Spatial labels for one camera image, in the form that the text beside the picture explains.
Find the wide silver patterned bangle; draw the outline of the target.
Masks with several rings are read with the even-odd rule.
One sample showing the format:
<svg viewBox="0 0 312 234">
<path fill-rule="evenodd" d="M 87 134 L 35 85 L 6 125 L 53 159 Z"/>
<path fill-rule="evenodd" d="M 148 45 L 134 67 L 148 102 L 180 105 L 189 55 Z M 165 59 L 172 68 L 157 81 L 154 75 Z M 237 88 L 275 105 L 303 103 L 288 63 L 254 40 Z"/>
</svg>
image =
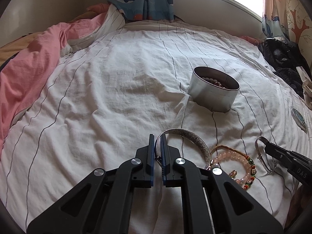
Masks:
<svg viewBox="0 0 312 234">
<path fill-rule="evenodd" d="M 195 144 L 200 149 L 200 151 L 202 152 L 202 154 L 204 156 L 205 170 L 209 170 L 211 168 L 210 163 L 211 163 L 212 157 L 211 157 L 210 150 L 209 150 L 208 146 L 206 145 L 206 143 L 195 133 L 193 133 L 189 130 L 183 129 L 183 128 L 167 129 L 167 130 L 163 131 L 156 138 L 156 141 L 154 143 L 154 159 L 156 160 L 156 162 L 160 166 L 162 166 L 162 163 L 161 163 L 162 158 L 157 153 L 157 146 L 158 146 L 158 142 L 160 141 L 161 136 L 162 135 L 166 136 L 167 134 L 180 135 L 181 137 L 186 138 L 189 141 L 191 141 L 193 144 Z"/>
</svg>

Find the round tin lid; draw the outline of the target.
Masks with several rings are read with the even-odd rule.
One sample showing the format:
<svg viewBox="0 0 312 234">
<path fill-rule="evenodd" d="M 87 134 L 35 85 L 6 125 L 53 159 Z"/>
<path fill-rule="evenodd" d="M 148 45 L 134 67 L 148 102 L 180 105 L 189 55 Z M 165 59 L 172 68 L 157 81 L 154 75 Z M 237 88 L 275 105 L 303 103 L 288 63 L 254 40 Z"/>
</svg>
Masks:
<svg viewBox="0 0 312 234">
<path fill-rule="evenodd" d="M 306 126 L 306 122 L 304 117 L 302 116 L 302 114 L 296 110 L 295 108 L 293 108 L 291 110 L 291 115 L 292 118 L 294 119 L 295 123 L 297 124 L 297 126 L 304 131 L 305 133 L 307 132 L 307 126 Z"/>
</svg>

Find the beige cloth bag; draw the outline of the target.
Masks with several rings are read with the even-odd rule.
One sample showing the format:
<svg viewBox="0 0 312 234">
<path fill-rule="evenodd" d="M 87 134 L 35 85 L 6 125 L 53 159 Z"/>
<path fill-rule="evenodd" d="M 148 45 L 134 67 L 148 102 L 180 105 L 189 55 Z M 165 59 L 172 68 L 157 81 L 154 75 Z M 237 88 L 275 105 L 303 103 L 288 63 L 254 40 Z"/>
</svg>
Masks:
<svg viewBox="0 0 312 234">
<path fill-rule="evenodd" d="M 296 70 L 302 81 L 303 95 L 305 105 L 312 110 L 312 82 L 309 75 L 305 72 L 302 66 L 297 66 Z"/>
</svg>

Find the round silver metal tin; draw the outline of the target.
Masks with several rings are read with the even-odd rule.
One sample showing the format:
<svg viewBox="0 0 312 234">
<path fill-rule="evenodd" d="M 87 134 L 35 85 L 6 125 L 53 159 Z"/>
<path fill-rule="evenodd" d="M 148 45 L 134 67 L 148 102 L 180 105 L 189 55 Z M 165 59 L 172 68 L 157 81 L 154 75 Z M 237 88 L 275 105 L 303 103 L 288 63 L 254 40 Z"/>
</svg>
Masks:
<svg viewBox="0 0 312 234">
<path fill-rule="evenodd" d="M 226 113 L 240 90 L 236 79 L 220 70 L 197 66 L 192 71 L 188 94 L 212 112 Z"/>
</svg>

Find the white striped bed sheet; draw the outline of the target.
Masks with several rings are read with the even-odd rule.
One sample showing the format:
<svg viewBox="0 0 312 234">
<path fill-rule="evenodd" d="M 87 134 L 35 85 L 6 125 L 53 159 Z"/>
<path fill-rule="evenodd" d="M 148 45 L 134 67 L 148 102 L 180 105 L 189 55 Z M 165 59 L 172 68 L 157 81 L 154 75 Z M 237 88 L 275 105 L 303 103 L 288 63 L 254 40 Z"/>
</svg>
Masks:
<svg viewBox="0 0 312 234">
<path fill-rule="evenodd" d="M 227 113 L 188 95 L 192 70 L 235 78 Z M 35 102 L 14 121 L 1 155 L 1 201 L 26 226 L 92 170 L 111 170 L 150 134 L 184 128 L 209 148 L 226 145 L 257 159 L 259 136 L 311 156 L 311 111 L 269 68 L 258 48 L 222 31 L 185 23 L 129 23 L 60 59 Z"/>
</svg>

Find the black clothing pile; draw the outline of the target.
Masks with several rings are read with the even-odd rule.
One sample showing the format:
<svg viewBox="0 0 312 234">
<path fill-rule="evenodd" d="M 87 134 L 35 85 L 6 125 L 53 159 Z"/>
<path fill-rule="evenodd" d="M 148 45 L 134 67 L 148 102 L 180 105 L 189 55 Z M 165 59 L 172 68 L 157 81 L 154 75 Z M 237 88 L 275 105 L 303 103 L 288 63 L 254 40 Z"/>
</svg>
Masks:
<svg viewBox="0 0 312 234">
<path fill-rule="evenodd" d="M 274 74 L 288 84 L 299 97 L 303 98 L 304 90 L 297 67 L 302 67 L 309 78 L 311 78 L 311 71 L 298 44 L 288 40 L 267 38 L 258 44 L 258 49 L 267 63 L 274 68 Z"/>
</svg>

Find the right side whale curtain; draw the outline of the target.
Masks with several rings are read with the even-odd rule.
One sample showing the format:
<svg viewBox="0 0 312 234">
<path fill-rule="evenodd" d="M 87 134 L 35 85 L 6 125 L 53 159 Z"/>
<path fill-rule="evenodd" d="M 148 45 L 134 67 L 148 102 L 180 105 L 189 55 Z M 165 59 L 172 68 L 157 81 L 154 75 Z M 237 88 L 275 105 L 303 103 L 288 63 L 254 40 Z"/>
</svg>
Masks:
<svg viewBox="0 0 312 234">
<path fill-rule="evenodd" d="M 268 38 L 289 40 L 286 0 L 263 0 L 262 31 Z"/>
</svg>

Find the pink blanket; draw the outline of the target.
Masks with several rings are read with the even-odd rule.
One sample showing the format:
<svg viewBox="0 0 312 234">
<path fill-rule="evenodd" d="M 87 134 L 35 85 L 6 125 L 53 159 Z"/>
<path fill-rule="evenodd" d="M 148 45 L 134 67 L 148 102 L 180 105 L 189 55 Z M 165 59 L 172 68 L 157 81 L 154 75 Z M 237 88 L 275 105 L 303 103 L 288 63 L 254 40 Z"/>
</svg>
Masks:
<svg viewBox="0 0 312 234">
<path fill-rule="evenodd" d="M 8 135 L 14 117 L 38 98 L 59 62 L 61 51 L 71 40 L 80 41 L 98 30 L 105 21 L 109 5 L 97 4 L 89 9 L 96 13 L 94 18 L 53 25 L 4 63 L 1 68 L 1 141 Z"/>
</svg>

